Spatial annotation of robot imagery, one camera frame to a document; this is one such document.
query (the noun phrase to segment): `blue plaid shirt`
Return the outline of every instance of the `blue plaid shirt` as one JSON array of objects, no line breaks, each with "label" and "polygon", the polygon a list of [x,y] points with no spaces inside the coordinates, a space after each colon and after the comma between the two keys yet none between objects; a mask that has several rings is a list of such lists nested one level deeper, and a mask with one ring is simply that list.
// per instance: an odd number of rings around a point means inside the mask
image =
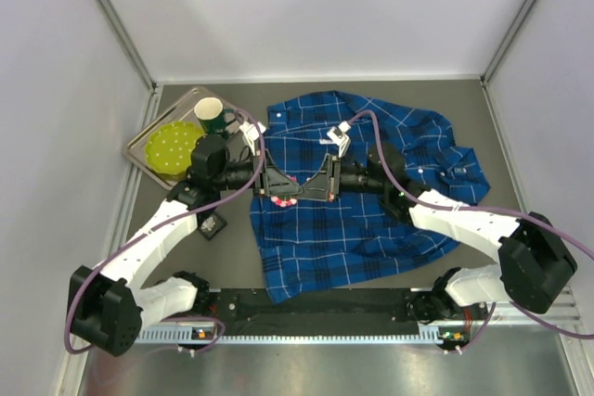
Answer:
[{"label": "blue plaid shirt", "polygon": [[[476,204],[489,190],[471,148],[457,147],[452,124],[429,110],[397,106],[344,92],[299,96],[268,108],[266,148],[276,165],[302,184],[336,146],[320,145],[327,130],[373,110],[381,138],[406,157],[409,177],[448,197]],[[348,160],[366,163],[375,144],[371,120],[349,131]],[[299,200],[280,208],[254,198],[250,212],[273,302],[305,291],[329,289],[410,271],[439,259],[458,243],[386,216],[372,194],[341,193],[333,203]]]}]

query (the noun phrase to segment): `white wall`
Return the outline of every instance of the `white wall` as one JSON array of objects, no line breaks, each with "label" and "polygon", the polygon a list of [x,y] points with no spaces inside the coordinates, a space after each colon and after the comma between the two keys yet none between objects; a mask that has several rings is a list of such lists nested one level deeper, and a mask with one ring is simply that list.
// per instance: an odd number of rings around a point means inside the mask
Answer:
[{"label": "white wall", "polygon": [[483,73],[523,0],[112,0],[158,81]]},{"label": "white wall", "polygon": [[0,392],[48,394],[71,273],[106,252],[148,92],[94,0],[0,0]]},{"label": "white wall", "polygon": [[[492,84],[528,206],[594,249],[594,0],[540,0]],[[594,332],[594,263],[572,289]]]}]

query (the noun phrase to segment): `yellow-green plate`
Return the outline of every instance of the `yellow-green plate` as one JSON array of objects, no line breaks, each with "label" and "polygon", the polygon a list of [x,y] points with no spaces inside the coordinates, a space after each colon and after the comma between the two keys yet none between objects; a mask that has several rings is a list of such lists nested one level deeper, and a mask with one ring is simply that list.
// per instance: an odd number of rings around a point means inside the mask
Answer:
[{"label": "yellow-green plate", "polygon": [[204,131],[192,122],[170,122],[150,136],[145,145],[147,165],[156,173],[181,179],[190,165],[190,154]]}]

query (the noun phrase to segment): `green mug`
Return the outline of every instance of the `green mug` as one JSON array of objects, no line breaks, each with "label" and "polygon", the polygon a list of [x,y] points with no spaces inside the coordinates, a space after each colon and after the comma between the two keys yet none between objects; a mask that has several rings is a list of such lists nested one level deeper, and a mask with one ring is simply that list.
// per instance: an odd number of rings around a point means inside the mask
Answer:
[{"label": "green mug", "polygon": [[233,109],[225,109],[218,97],[204,97],[194,107],[194,114],[204,132],[220,134],[225,139],[228,137],[226,127],[235,122],[235,117],[231,121],[226,120],[226,115],[229,113],[233,114]]}]

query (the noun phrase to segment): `gray table surface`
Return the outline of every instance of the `gray table surface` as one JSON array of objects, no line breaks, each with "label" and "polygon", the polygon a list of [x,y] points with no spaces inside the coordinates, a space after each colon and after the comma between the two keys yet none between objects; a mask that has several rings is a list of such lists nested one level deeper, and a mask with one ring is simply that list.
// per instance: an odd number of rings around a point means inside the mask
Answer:
[{"label": "gray table surface", "polygon": [[[166,109],[191,85],[167,85],[160,110]],[[375,96],[405,106],[433,109],[451,120],[459,145],[474,147],[492,189],[486,205],[517,208],[510,175],[497,140],[481,85],[478,81],[341,82],[341,83],[249,83],[209,85],[213,92],[267,123],[266,107],[305,93],[343,90]],[[130,235],[141,227],[164,199],[166,191],[143,176],[130,225]],[[148,279],[152,283],[177,271],[196,273],[212,287],[264,287],[260,255],[250,224],[251,194],[218,208],[228,226],[212,241],[200,234],[183,240]],[[354,284],[350,287],[428,287],[435,278],[455,266],[488,264],[482,253],[460,246],[442,259],[417,270]]]},{"label": "gray table surface", "polygon": [[[189,86],[164,89],[161,109]],[[319,90],[339,89],[398,104],[434,109],[454,125],[458,143],[476,149],[492,190],[485,204],[516,207],[493,123],[478,82],[278,83],[211,85],[217,94],[264,120],[269,104]],[[131,233],[152,216],[165,191],[147,177],[141,181]],[[182,242],[153,277],[178,270],[196,272],[214,287],[263,287],[260,258],[250,226],[245,194],[219,208],[229,226],[213,241],[195,234]],[[478,266],[486,257],[463,246],[443,259],[406,274],[359,284],[360,287],[424,287],[452,266]],[[94,351],[89,364],[102,379],[99,387],[86,367],[81,395],[574,395],[575,384],[559,336],[535,326],[492,326],[463,356],[443,356],[436,348],[411,346],[226,346],[190,360],[153,347],[134,346],[114,359]]]}]

